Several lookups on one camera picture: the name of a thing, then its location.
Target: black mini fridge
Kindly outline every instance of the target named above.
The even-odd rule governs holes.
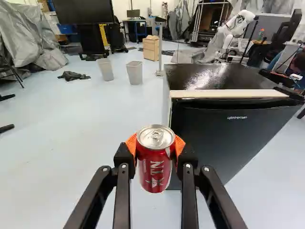
[[[302,96],[274,90],[277,84],[239,64],[169,64],[165,71],[163,124],[194,149],[200,166],[213,166],[224,184],[304,104]],[[180,187],[172,171],[168,189]]]

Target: wooden drawer unit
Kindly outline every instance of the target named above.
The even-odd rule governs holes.
[[[143,38],[143,56],[148,60],[159,60],[159,37],[148,35]]]

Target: blue bin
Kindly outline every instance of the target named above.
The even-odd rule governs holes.
[[[48,5],[51,11],[55,11],[55,7],[52,0],[48,0]]]
[[[71,34],[73,33],[73,27],[71,25],[61,25],[61,24],[57,24],[60,32],[62,34]]]

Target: fridge top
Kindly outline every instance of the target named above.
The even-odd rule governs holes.
[[[288,98],[274,89],[171,90],[172,99]]]
[[[170,90],[273,89],[276,83],[261,76],[259,69],[241,64],[165,64]]]

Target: can lid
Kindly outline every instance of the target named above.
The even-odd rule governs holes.
[[[138,142],[148,149],[165,149],[175,140],[174,132],[163,125],[151,125],[142,128],[137,134]]]

